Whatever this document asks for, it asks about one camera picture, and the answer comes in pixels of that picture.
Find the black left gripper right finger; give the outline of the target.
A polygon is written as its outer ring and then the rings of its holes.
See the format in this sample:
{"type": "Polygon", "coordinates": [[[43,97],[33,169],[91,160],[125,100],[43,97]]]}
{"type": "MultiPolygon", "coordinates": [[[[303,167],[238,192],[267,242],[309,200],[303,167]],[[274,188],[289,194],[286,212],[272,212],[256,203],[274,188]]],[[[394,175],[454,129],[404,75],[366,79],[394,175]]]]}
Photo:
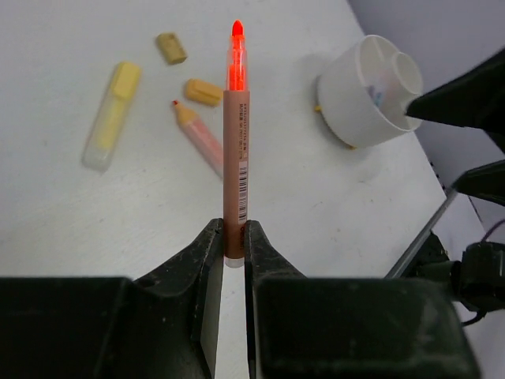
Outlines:
{"type": "Polygon", "coordinates": [[[412,279],[304,276],[245,225],[251,378],[479,378],[449,298],[412,279]]]}

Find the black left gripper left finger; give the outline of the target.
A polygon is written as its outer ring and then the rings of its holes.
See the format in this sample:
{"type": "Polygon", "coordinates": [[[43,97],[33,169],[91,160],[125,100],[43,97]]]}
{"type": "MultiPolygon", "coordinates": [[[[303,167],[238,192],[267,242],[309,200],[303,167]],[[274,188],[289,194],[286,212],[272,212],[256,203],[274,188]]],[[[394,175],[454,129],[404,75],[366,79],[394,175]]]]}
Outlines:
{"type": "Polygon", "coordinates": [[[4,277],[4,378],[213,378],[223,222],[144,276],[4,277]]]}

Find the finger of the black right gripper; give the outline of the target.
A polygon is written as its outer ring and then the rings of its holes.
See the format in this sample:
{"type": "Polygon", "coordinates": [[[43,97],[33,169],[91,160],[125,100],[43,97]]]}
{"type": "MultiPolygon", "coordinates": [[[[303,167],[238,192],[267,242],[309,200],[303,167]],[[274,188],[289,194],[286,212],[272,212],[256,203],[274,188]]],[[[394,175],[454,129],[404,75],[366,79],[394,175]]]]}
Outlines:
{"type": "Polygon", "coordinates": [[[452,185],[458,192],[497,205],[505,205],[505,160],[464,172],[452,185]]]}
{"type": "Polygon", "coordinates": [[[480,129],[504,150],[504,50],[413,100],[405,115],[480,129]]]}

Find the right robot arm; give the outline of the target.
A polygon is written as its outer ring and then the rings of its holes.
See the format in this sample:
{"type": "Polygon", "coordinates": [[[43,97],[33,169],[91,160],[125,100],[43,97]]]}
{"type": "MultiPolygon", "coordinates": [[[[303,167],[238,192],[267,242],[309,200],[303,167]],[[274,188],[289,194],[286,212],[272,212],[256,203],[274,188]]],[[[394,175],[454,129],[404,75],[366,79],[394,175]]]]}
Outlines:
{"type": "MultiPolygon", "coordinates": [[[[504,52],[414,100],[407,115],[461,128],[480,129],[504,146],[504,52]]],[[[498,221],[478,242],[466,247],[459,261],[436,252],[440,241],[432,228],[458,194],[497,205],[504,204],[502,160],[464,172],[447,189],[447,198],[387,274],[390,278],[423,278],[438,283],[474,318],[472,325],[504,308],[504,245],[490,241],[502,227],[498,221]]]]}

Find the white round desk organizer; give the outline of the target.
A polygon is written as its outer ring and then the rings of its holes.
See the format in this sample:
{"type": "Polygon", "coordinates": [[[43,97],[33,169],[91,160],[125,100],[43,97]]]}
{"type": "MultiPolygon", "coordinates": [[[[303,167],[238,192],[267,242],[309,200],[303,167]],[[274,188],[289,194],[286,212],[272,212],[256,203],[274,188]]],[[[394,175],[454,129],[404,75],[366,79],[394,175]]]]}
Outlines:
{"type": "Polygon", "coordinates": [[[367,35],[321,73],[316,97],[338,139],[368,148],[420,126],[406,110],[423,90],[421,71],[408,54],[382,36],[367,35]]]}

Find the yellow highlighter pen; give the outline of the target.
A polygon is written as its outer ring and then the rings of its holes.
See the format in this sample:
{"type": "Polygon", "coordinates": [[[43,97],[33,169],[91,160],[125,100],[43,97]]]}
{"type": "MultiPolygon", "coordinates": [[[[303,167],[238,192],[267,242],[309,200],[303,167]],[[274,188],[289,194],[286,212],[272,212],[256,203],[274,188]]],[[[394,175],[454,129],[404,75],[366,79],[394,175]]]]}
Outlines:
{"type": "Polygon", "coordinates": [[[141,74],[132,62],[117,64],[84,149],[85,167],[100,172],[109,168],[141,74]]]}

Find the tan eraser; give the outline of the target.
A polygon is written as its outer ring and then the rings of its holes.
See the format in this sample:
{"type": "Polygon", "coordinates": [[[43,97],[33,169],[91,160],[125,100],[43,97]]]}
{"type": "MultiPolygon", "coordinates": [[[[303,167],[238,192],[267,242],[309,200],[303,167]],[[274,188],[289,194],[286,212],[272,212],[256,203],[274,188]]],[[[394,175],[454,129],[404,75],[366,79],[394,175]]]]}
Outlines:
{"type": "Polygon", "coordinates": [[[161,33],[155,41],[167,64],[176,65],[187,59],[188,55],[176,33],[161,33]]]}

